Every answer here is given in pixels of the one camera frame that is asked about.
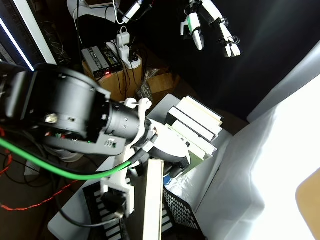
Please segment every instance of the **black wall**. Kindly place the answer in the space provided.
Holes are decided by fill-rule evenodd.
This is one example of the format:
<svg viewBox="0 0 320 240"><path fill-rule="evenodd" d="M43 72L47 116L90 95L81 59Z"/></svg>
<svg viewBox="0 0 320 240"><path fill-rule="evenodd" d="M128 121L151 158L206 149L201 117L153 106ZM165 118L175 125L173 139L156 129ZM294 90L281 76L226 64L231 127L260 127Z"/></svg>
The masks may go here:
<svg viewBox="0 0 320 240"><path fill-rule="evenodd" d="M185 20L182 0L155 0L136 27L159 57L166 60L211 108L245 119L320 40L320 1L216 0L241 39L241 56L224 58L212 28L202 23L205 47L180 38Z"/></svg>

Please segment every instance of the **stack of books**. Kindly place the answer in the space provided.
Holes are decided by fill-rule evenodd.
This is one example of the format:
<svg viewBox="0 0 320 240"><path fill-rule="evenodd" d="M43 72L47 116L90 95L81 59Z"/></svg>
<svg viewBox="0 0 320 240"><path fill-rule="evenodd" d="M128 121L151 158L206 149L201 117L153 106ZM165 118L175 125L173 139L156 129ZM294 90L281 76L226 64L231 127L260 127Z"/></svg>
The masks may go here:
<svg viewBox="0 0 320 240"><path fill-rule="evenodd" d="M217 151L213 142L222 130L222 117L192 97L184 97L177 106L172 107L165 121L170 130L184 142L190 143L191 164L183 174L211 158Z"/></svg>

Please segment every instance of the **gray table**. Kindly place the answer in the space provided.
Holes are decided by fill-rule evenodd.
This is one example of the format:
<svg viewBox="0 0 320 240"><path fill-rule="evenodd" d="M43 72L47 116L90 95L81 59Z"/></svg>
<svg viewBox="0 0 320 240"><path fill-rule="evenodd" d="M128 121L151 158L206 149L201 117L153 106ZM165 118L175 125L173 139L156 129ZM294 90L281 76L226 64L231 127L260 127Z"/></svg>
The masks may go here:
<svg viewBox="0 0 320 240"><path fill-rule="evenodd" d="M168 111L179 103L179 99L171 94L165 98L150 112L148 117L160 123L165 123ZM192 209L196 212L201 204L203 197L214 178L225 153L226 147L229 144L232 135L225 130L222 130L217 140L214 141L214 146L218 149L212 158L207 159L202 164L198 165L185 176L180 187L172 187L172 191L185 201L187 201ZM109 157L99 168L99 171L111 169L114 166L114 157ZM71 218L83 222L90 222L90 214L87 208L85 196L82 188L89 186L99 180L89 180L72 196L72 198L63 206L63 211ZM48 223L49 231L59 240L87 240L90 229L81 228L67 222L60 213L57 213Z"/></svg>

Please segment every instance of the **red wire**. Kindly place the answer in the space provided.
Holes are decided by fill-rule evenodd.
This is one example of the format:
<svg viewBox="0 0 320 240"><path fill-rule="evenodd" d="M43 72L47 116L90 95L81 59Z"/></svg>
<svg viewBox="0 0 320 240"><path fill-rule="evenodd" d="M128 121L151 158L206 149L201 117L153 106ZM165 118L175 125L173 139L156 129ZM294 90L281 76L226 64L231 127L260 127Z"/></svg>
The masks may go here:
<svg viewBox="0 0 320 240"><path fill-rule="evenodd" d="M5 130L2 127L0 127L0 135L1 137L6 136ZM5 168L0 171L0 176L9 169L9 166L12 163L12 154L10 153L10 151L8 149L5 149L5 153L8 154L8 163L6 164Z"/></svg>
<svg viewBox="0 0 320 240"><path fill-rule="evenodd" d="M31 206L28 206L28 207L18 207L18 208L11 208L11 207L8 207L6 205L3 205L0 203L0 207L7 210L7 211L25 211L25 210L28 210L28 209L32 209L32 208L35 208L35 207L39 207L41 206L42 204L45 204L49 201L51 201L52 199L54 199L55 196L61 194L64 190L66 190L67 188L69 188L72 184L78 182L78 180L73 180L70 184L68 185L65 185L64 187L62 187L59 191L57 191L55 194L53 194L51 197L47 198L46 200L43 200L42 202L38 203L38 204L35 204L35 205L31 205Z"/></svg>

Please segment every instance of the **led light strip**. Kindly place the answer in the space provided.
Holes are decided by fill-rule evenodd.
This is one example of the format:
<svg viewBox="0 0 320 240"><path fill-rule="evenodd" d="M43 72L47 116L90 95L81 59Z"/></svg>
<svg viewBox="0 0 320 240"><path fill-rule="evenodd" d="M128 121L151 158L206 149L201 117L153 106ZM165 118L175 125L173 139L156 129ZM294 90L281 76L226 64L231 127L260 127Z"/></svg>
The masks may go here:
<svg viewBox="0 0 320 240"><path fill-rule="evenodd" d="M15 48L20 53L20 55L23 58L23 60L25 61L25 63L28 65L28 67L31 69L31 71L34 71L35 69L32 67L31 63L29 62L29 60L27 59L26 55L24 54L24 52L19 47L18 43L16 42L16 40L14 39L12 34L10 33L9 29L7 28L7 26L5 25L5 23L4 23L4 21L2 20L1 17L0 17L0 25L2 26L3 30L8 35L8 37L10 38L10 40L13 43L13 45L15 46Z"/></svg>

